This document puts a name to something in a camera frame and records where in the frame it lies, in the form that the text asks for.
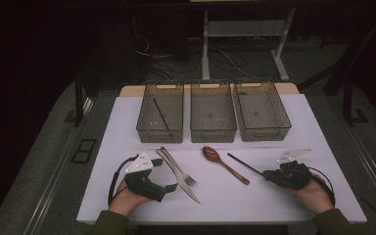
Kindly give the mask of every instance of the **knife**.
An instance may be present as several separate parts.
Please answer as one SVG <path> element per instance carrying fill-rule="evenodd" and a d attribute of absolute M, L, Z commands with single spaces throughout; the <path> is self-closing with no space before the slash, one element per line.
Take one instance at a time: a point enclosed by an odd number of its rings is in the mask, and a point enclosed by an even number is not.
<path fill-rule="evenodd" d="M 176 177 L 176 183 L 178 183 L 179 187 L 181 187 L 182 190 L 195 202 L 200 203 L 200 200 L 195 196 L 194 192 L 192 192 L 191 188 L 188 186 L 188 184 L 185 182 L 185 180 L 182 178 L 182 173 L 179 171 L 179 169 L 171 162 L 171 160 L 167 157 L 167 155 L 161 150 L 157 149 L 157 154 L 160 155 L 164 161 L 169 165 L 170 169 L 172 169 L 173 174 L 175 174 Z"/>

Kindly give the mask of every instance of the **person's left hand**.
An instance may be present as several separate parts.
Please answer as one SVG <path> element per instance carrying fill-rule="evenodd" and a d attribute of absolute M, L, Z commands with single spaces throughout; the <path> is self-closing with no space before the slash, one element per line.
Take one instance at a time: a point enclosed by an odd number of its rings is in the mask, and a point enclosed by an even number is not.
<path fill-rule="evenodd" d="M 130 216 L 139 205 L 151 201 L 151 199 L 133 193 L 127 188 L 124 179 L 117 187 L 116 195 L 109 205 L 109 211 Z"/>

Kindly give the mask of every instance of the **utensil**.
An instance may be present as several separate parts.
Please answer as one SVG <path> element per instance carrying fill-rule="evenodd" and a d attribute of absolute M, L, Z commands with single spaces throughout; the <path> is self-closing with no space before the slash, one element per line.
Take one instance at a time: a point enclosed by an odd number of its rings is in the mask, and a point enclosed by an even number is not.
<path fill-rule="evenodd" d="M 166 154 L 166 156 L 171 160 L 171 162 L 173 163 L 173 165 L 175 165 L 179 171 L 181 172 L 182 174 L 182 178 L 184 179 L 184 181 L 189 184 L 190 186 L 194 186 L 194 184 L 197 183 L 197 181 L 194 180 L 194 178 L 192 178 L 189 174 L 185 173 L 182 168 L 179 166 L 179 164 L 176 162 L 176 160 L 170 155 L 170 153 L 167 151 L 167 149 L 164 147 L 164 146 L 161 146 L 161 150 L 164 152 L 164 154 Z"/>
<path fill-rule="evenodd" d="M 233 168 L 231 168 L 225 162 L 223 162 L 215 149 L 206 146 L 203 148 L 203 154 L 207 160 L 223 165 L 226 169 L 228 169 L 228 171 L 230 171 L 234 176 L 236 176 L 236 178 L 242 181 L 242 183 L 246 185 L 250 184 L 250 181 L 247 178 L 245 178 L 243 175 L 239 174 L 237 171 L 235 171 Z"/>
<path fill-rule="evenodd" d="M 173 171 L 173 174 L 176 177 L 176 182 L 178 183 L 179 187 L 181 187 L 182 190 L 195 202 L 200 203 L 200 200 L 195 196 L 194 192 L 192 192 L 191 188 L 188 186 L 188 184 L 185 182 L 185 180 L 182 177 L 182 173 L 179 171 L 179 169 L 172 163 L 172 161 L 167 157 L 167 155 L 161 150 L 157 149 L 157 154 L 159 154 L 164 161 L 169 165 L 170 169 Z"/>

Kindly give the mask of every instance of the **table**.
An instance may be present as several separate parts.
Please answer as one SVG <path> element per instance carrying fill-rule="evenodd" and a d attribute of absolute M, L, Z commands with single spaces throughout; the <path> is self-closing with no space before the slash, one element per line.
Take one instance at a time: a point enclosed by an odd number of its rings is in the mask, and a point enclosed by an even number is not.
<path fill-rule="evenodd" d="M 189 93 L 185 96 L 184 141 L 163 144 L 181 167 L 198 182 L 192 190 L 200 204 L 192 201 L 179 187 L 166 194 L 161 203 L 140 206 L 130 217 L 134 225 L 176 224 L 290 224 L 310 221 L 313 215 L 294 197 L 262 179 L 243 165 L 227 157 L 231 153 L 257 170 L 276 169 L 276 159 L 284 150 L 311 149 L 298 161 L 324 172 L 331 180 L 339 208 L 350 222 L 364 222 L 363 214 L 345 176 L 339 168 L 325 137 L 307 103 L 292 83 L 276 84 L 292 123 L 284 141 L 242 142 L 239 130 L 230 144 L 192 143 L 189 131 Z M 124 87 L 117 97 L 101 143 L 100 151 L 77 216 L 77 220 L 94 223 L 101 210 L 108 207 L 108 192 L 114 172 L 127 158 L 143 151 L 152 159 L 162 144 L 139 141 L 136 122 L 142 102 L 143 86 Z M 219 164 L 207 161 L 204 146 L 215 148 L 222 159 L 248 178 L 244 185 Z M 150 179 L 167 185 L 175 182 L 169 167 L 154 167 Z"/>

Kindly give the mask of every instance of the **fork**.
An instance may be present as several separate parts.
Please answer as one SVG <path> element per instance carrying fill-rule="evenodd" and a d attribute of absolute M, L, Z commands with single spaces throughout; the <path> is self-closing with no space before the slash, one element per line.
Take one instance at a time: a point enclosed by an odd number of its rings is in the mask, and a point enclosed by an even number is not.
<path fill-rule="evenodd" d="M 176 166 L 176 168 L 180 171 L 182 174 L 182 179 L 190 186 L 194 186 L 197 181 L 194 180 L 193 177 L 191 177 L 189 174 L 185 173 L 179 164 L 175 161 L 175 159 L 170 155 L 170 153 L 167 151 L 167 149 L 164 146 L 161 146 L 161 151 L 170 159 L 171 163 Z"/>

